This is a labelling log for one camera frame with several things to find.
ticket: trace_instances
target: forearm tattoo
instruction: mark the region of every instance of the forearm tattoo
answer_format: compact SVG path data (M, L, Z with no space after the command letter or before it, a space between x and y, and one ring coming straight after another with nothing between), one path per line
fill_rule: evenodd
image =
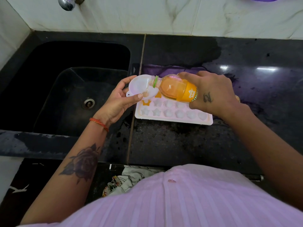
M212 102L212 99L211 99L211 97L210 97L210 92L208 93L208 94L203 94L203 101L206 103L207 101L208 102Z
M71 161L64 167L64 170L59 175L72 175L75 173L78 177L77 184L82 178L87 182L88 179L93 177L94 170L98 164L98 150L100 148L101 147L97 148L96 144L94 144L81 150L76 156L70 157Z

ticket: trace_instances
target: pink shirt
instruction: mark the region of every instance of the pink shirt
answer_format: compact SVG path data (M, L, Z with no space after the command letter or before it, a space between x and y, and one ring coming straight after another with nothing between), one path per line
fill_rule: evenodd
M188 164L100 198L61 223L27 226L303 226L303 213L238 172Z

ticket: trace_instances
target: black sink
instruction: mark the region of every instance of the black sink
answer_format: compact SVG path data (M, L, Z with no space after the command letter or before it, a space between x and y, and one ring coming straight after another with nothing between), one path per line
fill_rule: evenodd
M128 73L120 44L55 41L30 54L0 95L0 129L79 136L90 116ZM93 98L95 105L82 104Z

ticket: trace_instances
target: juice bottle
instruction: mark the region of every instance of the juice bottle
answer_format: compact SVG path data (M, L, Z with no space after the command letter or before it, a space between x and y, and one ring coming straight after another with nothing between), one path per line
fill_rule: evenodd
M176 101L191 102L197 98L197 87L175 74L163 78L152 76L149 85L157 87L162 95Z

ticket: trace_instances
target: bottle neck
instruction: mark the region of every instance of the bottle neck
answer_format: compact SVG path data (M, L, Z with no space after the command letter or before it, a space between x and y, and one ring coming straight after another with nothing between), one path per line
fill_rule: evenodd
M152 76L150 81L149 81L149 86L152 86L153 88L159 88L160 84L162 82L162 78L158 76Z

